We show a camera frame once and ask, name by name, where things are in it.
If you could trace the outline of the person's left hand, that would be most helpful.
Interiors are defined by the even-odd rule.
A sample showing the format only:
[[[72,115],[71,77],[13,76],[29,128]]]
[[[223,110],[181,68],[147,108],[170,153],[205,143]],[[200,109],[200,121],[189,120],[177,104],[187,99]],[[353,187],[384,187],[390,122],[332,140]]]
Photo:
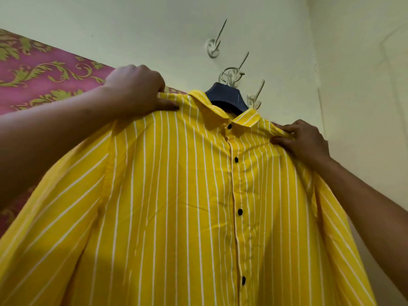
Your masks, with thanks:
[[[145,116],[156,111],[156,101],[164,92],[165,81],[159,72],[145,65],[115,69],[100,89],[99,108],[108,119]]]

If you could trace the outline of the person's right hand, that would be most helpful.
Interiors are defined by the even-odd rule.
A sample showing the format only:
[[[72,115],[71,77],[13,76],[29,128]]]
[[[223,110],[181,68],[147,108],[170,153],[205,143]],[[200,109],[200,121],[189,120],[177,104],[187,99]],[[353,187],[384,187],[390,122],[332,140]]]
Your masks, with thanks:
[[[273,125],[283,132],[290,134],[291,137],[289,139],[294,140],[293,147],[283,148],[312,169],[318,170],[320,166],[327,165],[333,161],[333,158],[330,156],[328,141],[324,139],[317,127],[302,119],[292,124],[279,125],[273,123]]]

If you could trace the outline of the yellow white-striped shirt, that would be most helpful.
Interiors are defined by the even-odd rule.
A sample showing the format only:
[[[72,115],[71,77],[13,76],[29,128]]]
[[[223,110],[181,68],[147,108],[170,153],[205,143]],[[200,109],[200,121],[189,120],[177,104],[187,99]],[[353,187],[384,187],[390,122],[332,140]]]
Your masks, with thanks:
[[[317,173],[200,91],[60,159],[0,239],[0,306],[377,306]]]

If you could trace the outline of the person's left forearm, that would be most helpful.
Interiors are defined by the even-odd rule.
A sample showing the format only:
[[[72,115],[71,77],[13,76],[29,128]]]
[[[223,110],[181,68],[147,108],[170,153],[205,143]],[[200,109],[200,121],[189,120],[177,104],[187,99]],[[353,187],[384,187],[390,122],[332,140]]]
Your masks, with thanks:
[[[123,114],[129,93],[102,86],[0,116],[0,210],[86,137]]]

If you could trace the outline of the person's right forearm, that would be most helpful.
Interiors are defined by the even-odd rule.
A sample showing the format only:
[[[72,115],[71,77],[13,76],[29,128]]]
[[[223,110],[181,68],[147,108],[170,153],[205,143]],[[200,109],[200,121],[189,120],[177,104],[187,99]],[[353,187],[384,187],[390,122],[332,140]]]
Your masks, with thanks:
[[[332,190],[367,249],[408,301],[408,211],[329,156],[310,162]]]

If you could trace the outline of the dark blue clothes hanger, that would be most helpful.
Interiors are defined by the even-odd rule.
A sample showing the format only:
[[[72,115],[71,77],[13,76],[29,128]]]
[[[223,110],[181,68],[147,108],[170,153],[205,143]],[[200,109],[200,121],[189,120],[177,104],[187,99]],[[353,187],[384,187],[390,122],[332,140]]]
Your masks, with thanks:
[[[222,77],[228,70],[237,71],[239,74],[238,81],[245,75],[245,73],[237,67],[228,67],[222,71],[222,73],[219,75],[219,81],[215,82],[213,86],[205,92],[205,95],[208,97],[212,105],[222,109],[226,108],[236,116],[239,116],[249,108],[245,103],[239,89],[234,87],[235,83],[227,81]]]

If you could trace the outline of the pink floral curtain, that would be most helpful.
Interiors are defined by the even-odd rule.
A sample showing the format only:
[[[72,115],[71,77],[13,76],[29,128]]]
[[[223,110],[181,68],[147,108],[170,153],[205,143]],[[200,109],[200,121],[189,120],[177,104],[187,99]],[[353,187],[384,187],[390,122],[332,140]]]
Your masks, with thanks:
[[[113,67],[0,29],[0,115],[101,86]]]

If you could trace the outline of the metal wall hook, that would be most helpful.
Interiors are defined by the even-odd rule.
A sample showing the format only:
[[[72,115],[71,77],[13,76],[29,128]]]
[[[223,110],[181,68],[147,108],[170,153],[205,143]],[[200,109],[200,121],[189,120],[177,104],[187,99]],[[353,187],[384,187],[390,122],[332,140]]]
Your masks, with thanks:
[[[221,44],[220,37],[221,37],[221,35],[222,35],[222,32],[223,32],[223,30],[224,30],[224,28],[225,28],[226,23],[227,23],[227,19],[224,21],[224,23],[223,23],[223,25],[222,25],[222,27],[221,27],[221,30],[219,31],[217,37],[214,38],[214,39],[209,39],[209,40],[207,41],[206,51],[207,51],[207,55],[208,55],[211,59],[217,58],[218,55],[219,55],[219,53],[220,53],[220,50],[219,50],[219,46],[220,46],[220,44]]]
[[[229,70],[227,70],[227,82],[229,86],[237,88],[239,85],[239,81],[243,77],[244,74],[242,74],[242,66],[244,65],[245,61],[247,60],[249,56],[249,51],[246,53],[243,61],[238,67],[233,67]]]
[[[262,79],[260,88],[258,89],[257,93],[255,95],[248,95],[247,96],[247,106],[248,108],[252,108],[255,110],[258,110],[262,104],[261,100],[259,100],[259,95],[262,92],[262,89],[264,87],[265,80]]]

